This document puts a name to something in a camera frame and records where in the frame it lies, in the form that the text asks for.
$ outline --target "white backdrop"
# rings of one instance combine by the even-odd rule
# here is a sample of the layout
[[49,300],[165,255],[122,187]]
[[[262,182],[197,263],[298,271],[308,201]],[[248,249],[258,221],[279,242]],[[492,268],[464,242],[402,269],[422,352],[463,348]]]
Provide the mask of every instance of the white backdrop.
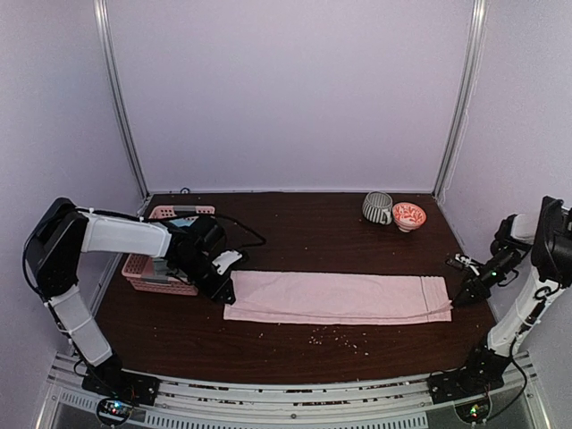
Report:
[[432,190],[472,3],[110,1],[149,188]]

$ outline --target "vented metal rail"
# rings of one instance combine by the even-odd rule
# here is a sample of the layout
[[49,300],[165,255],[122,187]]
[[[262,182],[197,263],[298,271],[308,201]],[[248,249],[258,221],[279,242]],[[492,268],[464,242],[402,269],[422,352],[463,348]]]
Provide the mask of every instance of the vented metal rail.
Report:
[[[57,355],[46,383],[46,400],[37,429],[55,427],[58,408],[94,413],[99,397],[81,389],[73,372],[74,357]],[[539,400],[536,373],[527,353],[517,362],[529,377],[526,402],[534,427],[550,428]],[[426,429],[427,412],[451,404],[433,405],[426,375],[384,381],[301,385],[210,383],[158,376],[154,407],[138,408],[130,427],[156,429]],[[500,391],[522,385],[522,375],[510,366]]]

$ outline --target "pink towel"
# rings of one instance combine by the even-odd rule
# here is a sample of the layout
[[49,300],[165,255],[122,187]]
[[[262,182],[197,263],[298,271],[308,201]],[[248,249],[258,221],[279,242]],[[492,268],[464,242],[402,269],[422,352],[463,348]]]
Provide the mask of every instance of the pink towel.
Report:
[[282,324],[450,322],[442,277],[334,273],[232,273],[226,320]]

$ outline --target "black and white striped cup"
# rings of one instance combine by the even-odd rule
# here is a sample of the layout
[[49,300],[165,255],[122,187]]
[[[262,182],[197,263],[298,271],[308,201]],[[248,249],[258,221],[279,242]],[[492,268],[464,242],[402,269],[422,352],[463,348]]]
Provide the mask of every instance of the black and white striped cup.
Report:
[[362,206],[364,217],[373,223],[389,225],[391,223],[391,208],[393,200],[384,192],[370,192]]

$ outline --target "metal frame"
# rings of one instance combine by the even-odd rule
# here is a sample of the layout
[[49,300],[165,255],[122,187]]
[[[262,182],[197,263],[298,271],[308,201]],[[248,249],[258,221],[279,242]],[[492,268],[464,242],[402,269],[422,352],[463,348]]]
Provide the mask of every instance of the metal frame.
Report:
[[447,186],[447,180],[450,177],[450,170],[454,166],[454,156],[459,147],[465,113],[473,86],[475,85],[475,74],[479,64],[481,49],[483,47],[484,21],[486,18],[487,0],[475,0],[473,4],[473,20],[471,21],[471,29],[468,35],[467,54],[465,56],[465,66],[461,85],[458,90],[457,104],[453,114],[453,120],[450,125],[449,136],[447,137],[447,146],[437,175],[437,182],[433,189],[433,196],[440,199]]
[[[528,375],[525,401],[536,429],[551,427],[541,400],[541,390],[527,352],[517,362]],[[99,397],[81,389],[82,377],[73,372],[76,358],[57,355],[50,370],[45,401],[36,428],[51,428],[59,404],[93,412]],[[135,425],[153,428],[350,428],[398,427],[393,421],[410,418],[426,428],[426,412],[449,408],[434,405],[426,384],[427,374],[357,383],[263,385],[212,383],[158,376],[156,404],[139,407],[131,418]],[[522,375],[510,366],[505,386],[492,392],[516,389]]]
[[117,72],[117,64],[115,62],[114,45],[111,37],[111,29],[109,27],[109,18],[107,16],[107,0],[94,0],[97,30],[99,38],[101,39],[101,46],[104,50],[105,65],[107,66],[107,75],[109,84],[111,86],[112,95],[114,98],[114,110],[119,130],[122,135],[122,142],[125,147],[127,159],[131,168],[131,172],[137,182],[139,194],[142,199],[149,195],[147,183],[141,168],[141,162],[137,156],[137,149],[133,142],[133,135],[129,120],[127,118],[127,111],[125,109],[125,102],[123,101],[122,89],[119,82],[119,73]]

